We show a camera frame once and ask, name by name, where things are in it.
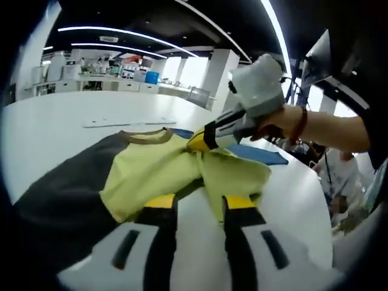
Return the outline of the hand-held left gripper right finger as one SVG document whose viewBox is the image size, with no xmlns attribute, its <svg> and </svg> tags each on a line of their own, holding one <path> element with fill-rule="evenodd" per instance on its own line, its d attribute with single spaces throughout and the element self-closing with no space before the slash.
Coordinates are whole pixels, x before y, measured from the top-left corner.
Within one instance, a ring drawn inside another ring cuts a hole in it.
<svg viewBox="0 0 388 291">
<path fill-rule="evenodd" d="M 242 196 L 222 198 L 232 290 L 309 290 L 307 248 Z"/>
</svg>

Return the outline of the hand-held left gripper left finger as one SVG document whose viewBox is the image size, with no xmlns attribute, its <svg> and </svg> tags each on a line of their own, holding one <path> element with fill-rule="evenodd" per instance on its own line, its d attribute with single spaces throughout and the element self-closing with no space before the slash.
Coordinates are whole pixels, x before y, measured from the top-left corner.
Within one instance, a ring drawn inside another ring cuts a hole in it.
<svg viewBox="0 0 388 291">
<path fill-rule="evenodd" d="M 70 290 L 169 290 L 177 224 L 176 195 L 158 196 L 58 277 Z"/>
</svg>

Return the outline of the person's right hand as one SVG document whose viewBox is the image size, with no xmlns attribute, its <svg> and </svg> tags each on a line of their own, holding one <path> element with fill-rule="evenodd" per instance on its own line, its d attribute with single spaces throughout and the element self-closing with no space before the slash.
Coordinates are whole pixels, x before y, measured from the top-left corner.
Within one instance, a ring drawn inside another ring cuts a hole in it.
<svg viewBox="0 0 388 291">
<path fill-rule="evenodd" d="M 290 138 L 302 119 L 303 112 L 302 107 L 286 104 L 281 109 L 260 117 L 256 123 L 256 131 L 250 140 L 257 141 L 266 135 Z"/>
</svg>

